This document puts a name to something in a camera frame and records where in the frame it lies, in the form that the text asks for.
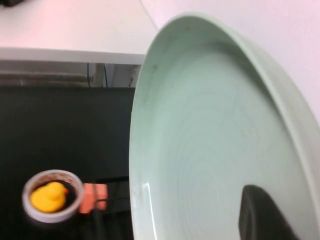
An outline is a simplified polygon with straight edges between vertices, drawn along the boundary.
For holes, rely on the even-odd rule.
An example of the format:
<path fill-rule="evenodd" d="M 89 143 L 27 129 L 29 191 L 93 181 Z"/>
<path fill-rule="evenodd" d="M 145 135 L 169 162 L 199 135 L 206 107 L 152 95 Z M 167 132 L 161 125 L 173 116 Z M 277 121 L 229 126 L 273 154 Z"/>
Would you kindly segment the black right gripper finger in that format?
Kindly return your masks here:
<path fill-rule="evenodd" d="M 261 187 L 242 189 L 238 230 L 241 240 L 297 240 L 271 196 Z"/>

